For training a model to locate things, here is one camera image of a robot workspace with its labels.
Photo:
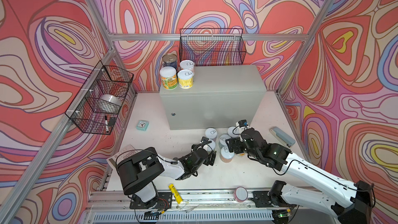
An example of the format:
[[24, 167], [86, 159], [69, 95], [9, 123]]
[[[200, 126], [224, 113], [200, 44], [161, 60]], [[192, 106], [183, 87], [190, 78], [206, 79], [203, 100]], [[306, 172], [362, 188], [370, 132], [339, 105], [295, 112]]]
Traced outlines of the green label can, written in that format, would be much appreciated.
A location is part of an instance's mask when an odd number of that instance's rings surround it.
[[214, 140], [209, 140], [209, 143], [204, 145], [204, 149], [210, 154], [216, 151], [216, 143]]

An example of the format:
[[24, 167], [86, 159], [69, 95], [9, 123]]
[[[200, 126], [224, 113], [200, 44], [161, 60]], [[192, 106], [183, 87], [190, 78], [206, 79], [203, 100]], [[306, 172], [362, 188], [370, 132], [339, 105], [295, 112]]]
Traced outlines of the yellow label can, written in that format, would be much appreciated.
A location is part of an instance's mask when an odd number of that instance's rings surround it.
[[244, 157], [246, 155], [246, 153], [238, 153], [238, 154], [236, 154], [236, 156], [238, 156], [238, 157]]
[[190, 89], [193, 87], [194, 73], [189, 69], [182, 69], [177, 73], [178, 84], [182, 89]]

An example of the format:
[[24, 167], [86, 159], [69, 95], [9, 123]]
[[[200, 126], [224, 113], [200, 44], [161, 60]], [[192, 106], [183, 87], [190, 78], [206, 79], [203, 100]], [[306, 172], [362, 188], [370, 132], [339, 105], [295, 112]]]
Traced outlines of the green yellow peach can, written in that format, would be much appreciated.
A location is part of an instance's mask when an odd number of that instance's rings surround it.
[[173, 90], [178, 86], [177, 72], [172, 66], [165, 66], [160, 70], [160, 77], [163, 88]]

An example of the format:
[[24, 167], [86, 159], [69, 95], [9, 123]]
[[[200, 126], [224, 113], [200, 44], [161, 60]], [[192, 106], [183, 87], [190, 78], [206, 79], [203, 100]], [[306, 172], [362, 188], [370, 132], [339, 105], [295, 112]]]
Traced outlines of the pink label can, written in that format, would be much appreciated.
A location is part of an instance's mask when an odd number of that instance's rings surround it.
[[181, 70], [190, 70], [194, 72], [195, 63], [190, 60], [183, 60], [179, 63]]

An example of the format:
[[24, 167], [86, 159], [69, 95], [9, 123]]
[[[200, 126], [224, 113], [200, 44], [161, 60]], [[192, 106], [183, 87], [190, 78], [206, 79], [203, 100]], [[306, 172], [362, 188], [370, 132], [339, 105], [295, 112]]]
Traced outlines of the dark blue tin can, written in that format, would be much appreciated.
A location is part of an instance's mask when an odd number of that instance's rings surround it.
[[173, 67], [174, 69], [177, 69], [178, 61], [177, 61], [177, 56], [175, 54], [165, 54], [162, 56], [162, 63], [163, 67]]

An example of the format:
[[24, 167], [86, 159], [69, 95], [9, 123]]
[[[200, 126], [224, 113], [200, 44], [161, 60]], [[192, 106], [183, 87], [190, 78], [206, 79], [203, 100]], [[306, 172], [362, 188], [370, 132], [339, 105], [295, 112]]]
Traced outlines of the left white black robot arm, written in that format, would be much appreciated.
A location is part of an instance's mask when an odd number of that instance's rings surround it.
[[174, 180], [197, 177], [202, 165], [213, 166], [216, 150], [210, 141], [194, 144], [191, 151], [180, 158], [168, 159], [154, 147], [132, 149], [117, 155], [115, 170], [120, 178], [124, 195], [138, 197], [148, 203], [158, 198], [153, 181], [162, 176]]

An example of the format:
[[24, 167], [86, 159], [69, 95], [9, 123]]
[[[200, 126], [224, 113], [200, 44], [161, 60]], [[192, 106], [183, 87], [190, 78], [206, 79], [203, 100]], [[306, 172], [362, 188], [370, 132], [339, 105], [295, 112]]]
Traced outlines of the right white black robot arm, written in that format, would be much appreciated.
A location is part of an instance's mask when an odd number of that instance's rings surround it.
[[292, 175], [314, 189], [302, 189], [285, 181], [274, 182], [260, 202], [282, 207], [303, 206], [328, 214], [341, 224], [368, 224], [375, 205], [374, 185], [342, 179], [305, 161], [288, 147], [268, 143], [254, 128], [236, 127], [227, 147], [235, 154], [245, 153], [252, 161], [271, 168], [277, 175]]

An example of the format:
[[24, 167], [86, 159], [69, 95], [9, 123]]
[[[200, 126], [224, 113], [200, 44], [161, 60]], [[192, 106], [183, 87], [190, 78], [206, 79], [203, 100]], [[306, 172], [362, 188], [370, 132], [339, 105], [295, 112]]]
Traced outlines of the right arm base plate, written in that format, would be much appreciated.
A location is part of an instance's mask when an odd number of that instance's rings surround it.
[[257, 208], [294, 209], [295, 204], [289, 204], [281, 196], [271, 196], [269, 191], [253, 191], [249, 198]]

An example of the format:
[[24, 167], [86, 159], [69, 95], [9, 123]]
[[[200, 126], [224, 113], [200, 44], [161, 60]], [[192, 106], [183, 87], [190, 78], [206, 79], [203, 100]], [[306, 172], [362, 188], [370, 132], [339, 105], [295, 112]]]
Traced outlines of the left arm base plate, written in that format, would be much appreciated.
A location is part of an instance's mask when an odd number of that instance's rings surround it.
[[152, 200], [146, 203], [137, 195], [132, 195], [130, 199], [130, 209], [157, 209], [158, 211], [166, 211], [172, 207], [173, 194], [171, 192], [159, 192]]

